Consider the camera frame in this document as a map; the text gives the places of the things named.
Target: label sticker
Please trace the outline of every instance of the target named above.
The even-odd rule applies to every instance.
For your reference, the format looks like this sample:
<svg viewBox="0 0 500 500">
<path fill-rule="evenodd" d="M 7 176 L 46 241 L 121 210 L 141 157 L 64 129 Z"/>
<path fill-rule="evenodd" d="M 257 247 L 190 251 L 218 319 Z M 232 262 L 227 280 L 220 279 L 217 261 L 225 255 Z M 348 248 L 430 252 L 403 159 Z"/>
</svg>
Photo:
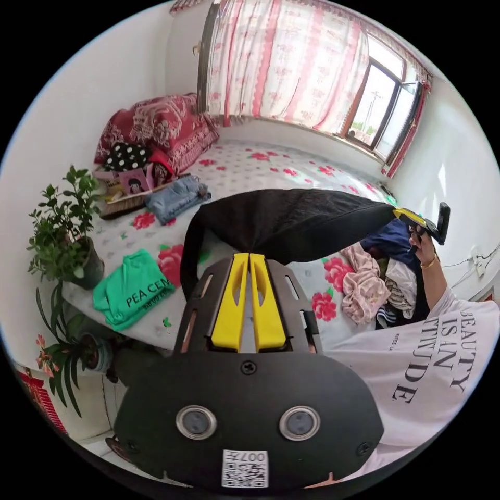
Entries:
<svg viewBox="0 0 500 500">
<path fill-rule="evenodd" d="M 267 452 L 225 449 L 222 456 L 222 486 L 226 488 L 267 488 Z"/>
</svg>

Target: window frame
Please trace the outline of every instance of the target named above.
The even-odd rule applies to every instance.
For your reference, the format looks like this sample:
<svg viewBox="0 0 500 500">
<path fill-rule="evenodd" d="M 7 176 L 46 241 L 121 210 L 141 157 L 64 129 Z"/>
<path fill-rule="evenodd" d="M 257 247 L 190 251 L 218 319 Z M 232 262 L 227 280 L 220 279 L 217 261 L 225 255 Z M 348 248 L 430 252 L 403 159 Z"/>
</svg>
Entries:
<svg viewBox="0 0 500 500">
<path fill-rule="evenodd" d="M 380 40 L 372 35 L 369 35 L 369 36 L 371 36 L 374 40 L 376 40 L 377 43 L 385 46 L 388 51 L 394 52 L 382 40 Z M 413 121 L 415 119 L 415 114 L 416 114 L 416 111 L 418 109 L 418 102 L 420 100 L 420 95 L 423 91 L 423 86 L 420 82 L 418 82 L 418 81 L 406 82 L 405 81 L 405 77 L 406 77 L 406 73 L 407 73 L 407 63 L 403 58 L 400 57 L 400 59 L 403 62 L 403 70 L 402 70 L 401 78 L 398 77 L 397 75 L 395 75 L 392 71 L 390 71 L 388 68 L 386 68 L 383 64 L 381 64 L 380 62 L 378 62 L 377 60 L 375 60 L 373 57 L 370 56 L 369 62 L 368 62 L 368 67 L 367 67 L 365 75 L 363 77 L 363 81 L 361 83 L 361 86 L 360 86 L 358 92 L 356 93 L 356 96 L 354 97 L 354 100 L 353 100 L 353 103 L 351 104 L 351 108 L 349 110 L 349 113 L 347 114 L 347 116 L 344 120 L 344 126 L 342 127 L 341 133 L 334 134 L 334 135 L 337 135 L 337 136 L 341 137 L 342 139 L 350 142 L 351 144 L 354 144 L 354 145 L 361 147 L 362 149 L 368 151 L 369 153 L 376 156 L 379 160 L 383 161 L 385 164 L 390 164 L 393 161 L 395 155 L 397 154 L 397 151 L 401 148 L 406 136 L 408 135 L 408 132 L 411 129 L 411 124 L 413 123 Z M 372 66 L 377 68 L 378 70 L 380 70 L 386 76 L 388 76 L 395 83 L 395 85 L 394 85 L 393 93 L 391 95 L 391 99 L 389 100 L 389 103 L 387 105 L 387 110 L 382 118 L 382 122 L 380 123 L 380 126 L 379 126 L 379 128 L 378 128 L 378 130 L 373 138 L 373 141 L 371 142 L 371 144 L 366 144 L 365 142 L 360 141 L 359 139 L 357 139 L 355 137 L 351 137 L 350 135 L 348 135 L 348 133 L 352 128 L 352 124 L 354 122 L 354 118 L 355 118 L 356 113 L 358 111 L 359 104 L 361 102 L 361 98 L 363 97 L 363 94 L 365 92 L 366 85 L 368 82 L 368 76 L 370 74 L 370 69 Z M 417 84 L 417 90 L 415 92 L 414 103 L 412 105 L 412 108 L 411 108 L 411 111 L 408 115 L 408 118 L 405 122 L 405 125 L 401 129 L 401 133 L 399 134 L 399 137 L 398 137 L 393 149 L 387 155 L 387 157 L 384 158 L 380 153 L 377 152 L 377 145 L 378 145 L 378 142 L 380 140 L 380 137 L 382 136 L 382 134 L 385 131 L 385 128 L 387 127 L 388 122 L 391 119 L 391 116 L 392 116 L 392 113 L 394 111 L 395 105 L 397 103 L 397 99 L 399 97 L 399 93 L 401 92 L 402 86 L 405 84 L 409 84 L 409 83 L 416 83 Z"/>
</svg>

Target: plant pot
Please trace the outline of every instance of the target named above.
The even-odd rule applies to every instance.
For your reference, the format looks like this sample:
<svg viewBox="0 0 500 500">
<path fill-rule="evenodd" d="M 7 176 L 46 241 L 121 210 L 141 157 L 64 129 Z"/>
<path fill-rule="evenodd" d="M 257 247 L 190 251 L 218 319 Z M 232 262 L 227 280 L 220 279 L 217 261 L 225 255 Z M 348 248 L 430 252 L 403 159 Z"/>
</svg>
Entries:
<svg viewBox="0 0 500 500">
<path fill-rule="evenodd" d="M 71 276 L 67 281 L 82 287 L 84 290 L 93 290 L 104 277 L 104 262 L 95 251 L 92 239 L 86 238 L 85 243 L 88 246 L 89 253 L 83 264 L 83 278 Z"/>
<path fill-rule="evenodd" d="M 77 339 L 81 344 L 92 348 L 95 356 L 91 362 L 85 365 L 85 369 L 98 373 L 106 373 L 113 361 L 113 349 L 111 344 L 97 335 L 89 332 L 81 332 L 77 335 Z"/>
</svg>

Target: hand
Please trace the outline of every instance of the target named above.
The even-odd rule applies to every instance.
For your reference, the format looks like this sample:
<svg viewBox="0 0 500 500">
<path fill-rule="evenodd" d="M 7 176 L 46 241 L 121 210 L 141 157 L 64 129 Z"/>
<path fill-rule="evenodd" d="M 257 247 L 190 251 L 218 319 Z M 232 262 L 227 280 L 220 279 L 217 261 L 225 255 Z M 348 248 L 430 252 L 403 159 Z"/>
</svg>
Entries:
<svg viewBox="0 0 500 500">
<path fill-rule="evenodd" d="M 417 226 L 416 230 L 420 231 L 421 227 Z M 431 237 L 426 232 L 424 232 L 424 234 L 420 237 L 421 241 L 418 241 L 418 236 L 415 228 L 410 227 L 410 231 L 410 245 L 417 247 L 415 255 L 423 266 L 428 266 L 436 257 L 436 251 L 434 249 L 434 244 L 432 243 Z"/>
</svg>

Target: person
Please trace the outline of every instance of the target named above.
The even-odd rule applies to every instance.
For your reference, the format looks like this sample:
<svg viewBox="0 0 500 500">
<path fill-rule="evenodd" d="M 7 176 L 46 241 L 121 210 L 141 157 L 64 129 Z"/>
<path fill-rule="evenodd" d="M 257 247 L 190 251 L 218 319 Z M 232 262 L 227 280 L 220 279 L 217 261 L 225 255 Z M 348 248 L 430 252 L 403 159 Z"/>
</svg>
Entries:
<svg viewBox="0 0 500 500">
<path fill-rule="evenodd" d="M 373 472 L 422 445 L 460 411 L 479 382 L 500 332 L 494 301 L 470 302 L 448 286 L 427 233 L 410 243 L 420 261 L 430 313 L 425 321 L 357 334 L 325 355 L 351 367 L 368 385 L 384 434 L 346 481 Z M 330 475 L 325 486 L 335 482 Z"/>
</svg>

